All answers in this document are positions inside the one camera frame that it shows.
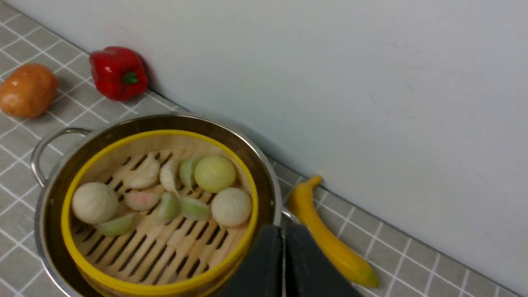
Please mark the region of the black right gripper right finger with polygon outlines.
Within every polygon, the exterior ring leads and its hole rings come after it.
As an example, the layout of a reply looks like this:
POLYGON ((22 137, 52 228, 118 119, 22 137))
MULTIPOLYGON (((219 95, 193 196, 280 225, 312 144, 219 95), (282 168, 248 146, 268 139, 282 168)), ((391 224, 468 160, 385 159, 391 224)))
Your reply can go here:
POLYGON ((332 265, 302 224, 285 229, 285 295, 287 297, 360 297, 332 265))

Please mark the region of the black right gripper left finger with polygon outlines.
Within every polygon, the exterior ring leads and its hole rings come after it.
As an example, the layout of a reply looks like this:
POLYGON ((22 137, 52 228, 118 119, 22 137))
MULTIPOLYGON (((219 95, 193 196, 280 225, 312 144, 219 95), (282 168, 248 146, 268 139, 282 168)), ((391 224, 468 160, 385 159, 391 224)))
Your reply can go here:
POLYGON ((281 297, 283 238, 272 224, 260 228, 252 248, 230 277, 220 297, 281 297))

